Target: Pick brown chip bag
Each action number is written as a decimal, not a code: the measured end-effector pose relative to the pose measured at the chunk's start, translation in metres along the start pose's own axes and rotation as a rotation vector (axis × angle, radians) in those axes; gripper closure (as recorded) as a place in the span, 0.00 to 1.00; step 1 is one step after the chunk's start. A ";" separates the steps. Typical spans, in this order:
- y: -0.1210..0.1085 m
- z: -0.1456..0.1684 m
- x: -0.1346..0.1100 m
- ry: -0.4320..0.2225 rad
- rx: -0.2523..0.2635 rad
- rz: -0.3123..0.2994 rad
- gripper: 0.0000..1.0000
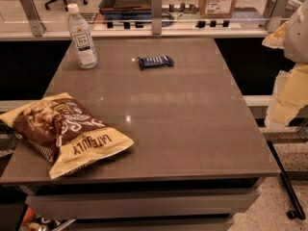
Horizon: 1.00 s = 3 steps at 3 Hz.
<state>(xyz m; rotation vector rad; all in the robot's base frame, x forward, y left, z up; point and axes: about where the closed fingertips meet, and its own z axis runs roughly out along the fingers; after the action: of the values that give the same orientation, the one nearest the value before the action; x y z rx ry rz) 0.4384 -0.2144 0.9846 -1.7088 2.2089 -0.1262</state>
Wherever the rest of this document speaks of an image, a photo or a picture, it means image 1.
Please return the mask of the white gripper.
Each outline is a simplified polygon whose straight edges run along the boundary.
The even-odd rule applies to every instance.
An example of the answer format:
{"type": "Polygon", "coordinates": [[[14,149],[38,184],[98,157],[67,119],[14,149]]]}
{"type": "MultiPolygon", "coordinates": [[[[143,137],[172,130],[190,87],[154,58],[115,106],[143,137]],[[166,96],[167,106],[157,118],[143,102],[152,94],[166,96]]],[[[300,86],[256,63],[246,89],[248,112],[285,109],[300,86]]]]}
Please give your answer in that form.
{"type": "Polygon", "coordinates": [[[262,45],[283,49],[287,59],[298,63],[289,72],[280,70],[274,83],[265,125],[280,130],[289,125],[308,104],[308,0],[296,10],[289,22],[265,37],[262,45]]]}

